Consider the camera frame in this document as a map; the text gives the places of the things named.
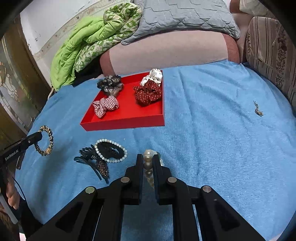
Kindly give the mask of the person left hand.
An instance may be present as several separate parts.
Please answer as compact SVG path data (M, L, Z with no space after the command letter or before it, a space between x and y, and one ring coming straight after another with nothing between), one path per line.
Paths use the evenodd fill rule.
M20 204L20 195L15 187L15 182L12 177L8 178L8 183L6 185L6 196L8 198L9 206L17 210Z

